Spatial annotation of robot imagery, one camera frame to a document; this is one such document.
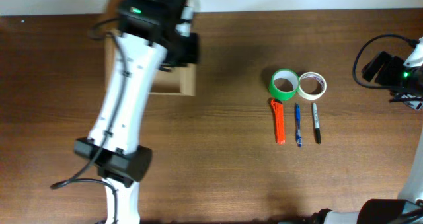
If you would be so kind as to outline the blue ballpoint pen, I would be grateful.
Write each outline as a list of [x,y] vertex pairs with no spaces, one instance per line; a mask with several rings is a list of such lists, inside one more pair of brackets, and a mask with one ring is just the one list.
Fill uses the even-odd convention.
[[295,122],[296,122],[296,133],[295,139],[298,147],[302,147],[302,136],[301,136],[301,111],[297,103],[295,103]]

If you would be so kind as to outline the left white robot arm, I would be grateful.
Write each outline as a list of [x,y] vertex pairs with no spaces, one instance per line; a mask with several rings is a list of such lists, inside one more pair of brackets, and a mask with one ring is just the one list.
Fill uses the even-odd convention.
[[198,60],[199,37],[191,32],[189,0],[121,0],[108,88],[87,137],[74,152],[96,167],[96,183],[106,188],[107,223],[139,223],[139,185],[152,160],[139,142],[142,116],[158,71]]

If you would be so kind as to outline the orange utility knife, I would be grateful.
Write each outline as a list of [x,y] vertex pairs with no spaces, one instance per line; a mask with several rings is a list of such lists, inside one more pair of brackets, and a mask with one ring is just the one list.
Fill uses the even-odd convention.
[[284,106],[280,100],[273,98],[270,106],[274,113],[274,125],[276,143],[283,145],[286,142],[285,125],[284,125]]

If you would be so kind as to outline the brown cardboard box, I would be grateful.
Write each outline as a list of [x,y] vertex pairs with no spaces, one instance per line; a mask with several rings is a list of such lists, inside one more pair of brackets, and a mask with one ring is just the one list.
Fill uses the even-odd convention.
[[[160,13],[165,5],[159,0],[108,0],[102,20],[122,19],[123,22],[111,22],[107,29],[117,33],[119,30],[128,30],[135,32],[138,23],[135,21],[136,15],[129,12],[130,7],[141,9],[143,15],[151,16],[152,13]],[[200,46],[198,50],[198,61],[200,55]],[[189,63],[186,67],[173,67],[162,69],[153,80],[153,94],[184,95],[194,96],[196,92],[196,65]]]

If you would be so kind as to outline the white masking tape roll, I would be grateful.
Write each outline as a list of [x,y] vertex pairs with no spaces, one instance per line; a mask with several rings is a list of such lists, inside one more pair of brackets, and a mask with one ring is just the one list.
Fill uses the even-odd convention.
[[298,94],[306,100],[317,100],[327,91],[325,78],[315,72],[306,72],[299,78]]

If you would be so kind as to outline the black permanent marker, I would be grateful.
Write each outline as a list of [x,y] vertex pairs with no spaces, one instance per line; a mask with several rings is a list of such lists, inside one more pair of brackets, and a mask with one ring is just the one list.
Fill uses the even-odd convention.
[[315,130],[315,138],[318,144],[321,144],[321,131],[320,131],[320,123],[317,111],[317,105],[312,103],[312,111],[313,111],[313,122],[314,122],[314,130]]

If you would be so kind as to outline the green tape roll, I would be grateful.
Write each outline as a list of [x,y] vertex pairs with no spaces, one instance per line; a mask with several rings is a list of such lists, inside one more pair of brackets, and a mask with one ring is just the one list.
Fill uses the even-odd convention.
[[279,69],[273,74],[268,88],[274,98],[290,100],[299,88],[299,77],[290,69]]

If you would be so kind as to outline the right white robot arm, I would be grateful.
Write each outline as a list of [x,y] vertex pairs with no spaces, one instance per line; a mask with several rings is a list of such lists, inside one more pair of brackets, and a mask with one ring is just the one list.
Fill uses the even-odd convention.
[[[362,69],[362,78],[394,93],[392,102],[422,108],[422,50],[415,48],[406,60],[379,52]],[[322,209],[304,223],[421,223],[422,140],[419,141],[410,175],[395,199],[370,199],[358,212]]]

